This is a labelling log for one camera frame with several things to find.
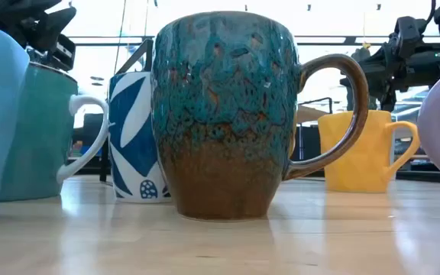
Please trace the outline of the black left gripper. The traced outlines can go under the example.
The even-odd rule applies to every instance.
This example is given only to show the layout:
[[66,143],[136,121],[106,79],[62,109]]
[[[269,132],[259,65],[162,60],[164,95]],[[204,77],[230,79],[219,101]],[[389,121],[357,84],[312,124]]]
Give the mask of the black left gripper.
[[47,64],[70,71],[74,67],[76,45],[62,30],[76,15],[74,7],[47,14],[60,0],[0,0],[0,30],[24,49],[31,46],[47,51]]

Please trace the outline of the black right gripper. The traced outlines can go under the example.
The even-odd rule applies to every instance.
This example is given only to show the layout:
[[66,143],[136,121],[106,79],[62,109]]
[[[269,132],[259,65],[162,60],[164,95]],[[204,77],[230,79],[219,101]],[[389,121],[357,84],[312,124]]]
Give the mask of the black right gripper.
[[386,74],[384,53],[353,53],[368,82],[368,95],[380,100],[380,109],[394,110],[396,90],[406,92],[413,86],[433,86],[440,79],[440,49],[415,53],[398,62]]

